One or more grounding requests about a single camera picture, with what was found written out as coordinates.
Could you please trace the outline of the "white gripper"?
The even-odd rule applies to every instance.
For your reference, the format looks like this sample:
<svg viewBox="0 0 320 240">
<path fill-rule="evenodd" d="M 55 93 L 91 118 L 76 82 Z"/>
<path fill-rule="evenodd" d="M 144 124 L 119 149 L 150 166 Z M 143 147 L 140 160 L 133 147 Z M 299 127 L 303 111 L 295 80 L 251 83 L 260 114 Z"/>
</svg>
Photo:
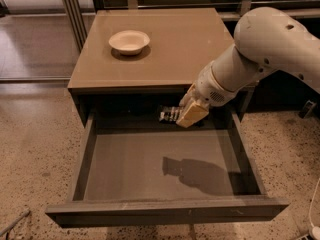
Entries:
<svg viewBox="0 0 320 240">
<path fill-rule="evenodd" d="M 238 91 L 228 90 L 218 82 L 216 71 L 220 69 L 218 61 L 214 60 L 201 70 L 179 102 L 179 106 L 184 107 L 176 121 L 179 126 L 192 126 L 209 114 L 209 105 L 221 107 L 236 97 Z M 194 100 L 196 96 L 206 103 Z"/>
</svg>

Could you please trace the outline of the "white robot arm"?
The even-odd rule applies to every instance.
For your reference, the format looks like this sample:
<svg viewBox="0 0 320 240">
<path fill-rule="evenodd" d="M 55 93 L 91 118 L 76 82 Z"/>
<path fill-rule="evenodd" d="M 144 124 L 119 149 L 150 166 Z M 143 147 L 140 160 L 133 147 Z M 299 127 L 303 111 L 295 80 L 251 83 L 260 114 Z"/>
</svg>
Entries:
<svg viewBox="0 0 320 240">
<path fill-rule="evenodd" d="M 320 93 L 320 39 L 288 14 L 260 7 L 236 24 L 234 43 L 199 73 L 179 103 L 177 124 L 188 128 L 234 99 L 239 90 L 276 71 Z"/>
</svg>

